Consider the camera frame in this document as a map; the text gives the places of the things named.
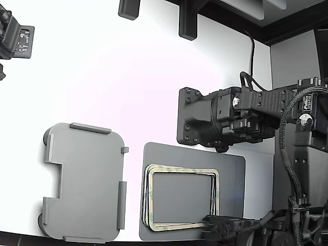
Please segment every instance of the label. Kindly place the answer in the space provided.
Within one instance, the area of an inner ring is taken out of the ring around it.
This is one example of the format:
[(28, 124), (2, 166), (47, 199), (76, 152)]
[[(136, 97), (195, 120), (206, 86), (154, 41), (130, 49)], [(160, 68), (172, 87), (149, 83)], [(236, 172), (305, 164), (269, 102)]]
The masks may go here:
[(303, 110), (310, 111), (312, 108), (312, 95), (303, 97)]

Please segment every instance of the rectangular frame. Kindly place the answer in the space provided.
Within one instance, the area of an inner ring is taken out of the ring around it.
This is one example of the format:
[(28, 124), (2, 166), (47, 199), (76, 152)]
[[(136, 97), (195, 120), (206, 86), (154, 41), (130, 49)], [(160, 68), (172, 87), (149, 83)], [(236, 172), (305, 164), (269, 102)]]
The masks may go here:
[(203, 228), (205, 222), (197, 223), (154, 223), (153, 221), (153, 175), (155, 173), (190, 173), (199, 175), (210, 175), (211, 185), (211, 207), (210, 214), (219, 215), (220, 192), (219, 192), (219, 173), (215, 169), (191, 169), (182, 167), (172, 167), (157, 164), (150, 164), (145, 169), (144, 192), (142, 201), (142, 221), (144, 225), (149, 226), (153, 231), (172, 231), (191, 228)]

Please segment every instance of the black wire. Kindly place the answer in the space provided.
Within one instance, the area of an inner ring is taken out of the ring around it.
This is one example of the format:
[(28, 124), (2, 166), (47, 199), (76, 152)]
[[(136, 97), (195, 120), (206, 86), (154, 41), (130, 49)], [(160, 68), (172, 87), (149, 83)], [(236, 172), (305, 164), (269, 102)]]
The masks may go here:
[(239, 74), (239, 76), (240, 76), (241, 86), (246, 87), (246, 84), (245, 84), (245, 79), (246, 79), (248, 88), (250, 89), (250, 91), (253, 91), (254, 89), (253, 89), (253, 85), (252, 85), (252, 80), (250, 79), (250, 75), (247, 74), (246, 72), (241, 72)]
[(252, 53), (251, 53), (251, 70), (250, 70), (250, 73), (251, 73), (251, 77), (253, 77), (253, 66), (254, 66), (254, 52), (255, 52), (255, 41), (254, 39), (252, 38), (252, 36), (250, 35), (250, 33), (246, 30), (243, 30), (248, 37), (250, 37), (251, 41), (252, 41)]
[(256, 86), (261, 89), (262, 91), (267, 91), (265, 88), (263, 88), (258, 82), (256, 82), (256, 80), (252, 77), (252, 82), (254, 82), (254, 84), (256, 84)]

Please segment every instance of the gray wall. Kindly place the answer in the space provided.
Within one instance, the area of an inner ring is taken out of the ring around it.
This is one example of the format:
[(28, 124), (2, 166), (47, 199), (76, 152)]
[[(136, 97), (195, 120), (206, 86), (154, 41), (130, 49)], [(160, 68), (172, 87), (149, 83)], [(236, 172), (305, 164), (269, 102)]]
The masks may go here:
[[(273, 88), (296, 84), (297, 80), (320, 77), (318, 53), (314, 31), (271, 46), (271, 67)], [(290, 158), (294, 154), (295, 126), (286, 128), (286, 148)], [(273, 209), (284, 209), (291, 186), (281, 163), (278, 137), (275, 138)]]

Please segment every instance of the gray plastic lid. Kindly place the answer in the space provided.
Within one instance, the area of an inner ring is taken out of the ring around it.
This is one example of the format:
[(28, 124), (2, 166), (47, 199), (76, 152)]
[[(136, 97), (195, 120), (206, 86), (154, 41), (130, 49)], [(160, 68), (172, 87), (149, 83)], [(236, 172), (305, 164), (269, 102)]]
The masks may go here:
[(110, 129), (57, 124), (46, 131), (46, 162), (61, 165), (59, 198), (44, 197), (38, 224), (49, 237), (105, 243), (124, 229), (128, 148)]

